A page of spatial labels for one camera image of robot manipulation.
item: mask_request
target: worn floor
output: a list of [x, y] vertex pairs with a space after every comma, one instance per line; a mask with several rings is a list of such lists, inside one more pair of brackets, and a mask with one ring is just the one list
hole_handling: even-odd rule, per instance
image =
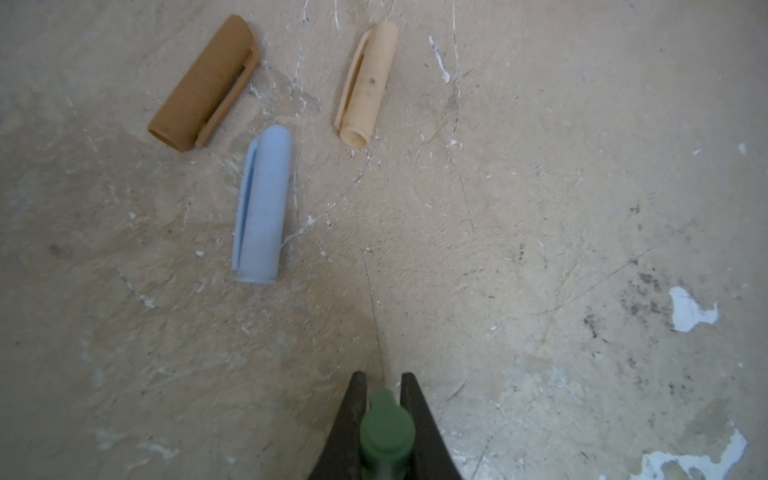
[[[147, 123], [231, 13], [264, 63], [179, 154]], [[364, 369], [416, 373], [468, 480], [624, 479], [653, 452], [768, 477], [762, 0], [13, 0], [0, 18], [3, 476], [302, 478]], [[332, 121], [383, 18], [396, 59], [355, 152]], [[276, 285], [239, 284], [243, 156], [272, 123], [295, 141], [285, 234], [306, 232]], [[717, 322], [675, 331], [674, 286]]]

